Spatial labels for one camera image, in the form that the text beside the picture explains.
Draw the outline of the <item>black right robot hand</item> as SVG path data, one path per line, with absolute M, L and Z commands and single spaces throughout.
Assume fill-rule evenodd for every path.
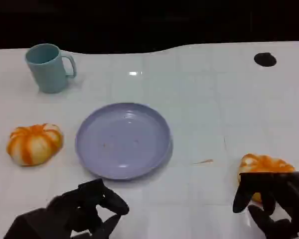
M 299 233 L 299 172 L 240 173 L 240 183 L 233 201 L 233 212 L 248 209 L 258 228 L 268 239 L 296 239 Z M 279 204 L 291 220 L 274 221 Z

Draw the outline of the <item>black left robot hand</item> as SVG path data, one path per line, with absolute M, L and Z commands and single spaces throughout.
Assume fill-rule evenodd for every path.
M 96 179 L 56 196 L 45 208 L 17 216 L 4 237 L 70 239 L 77 232 L 77 239 L 107 239 L 129 210 L 118 194 Z

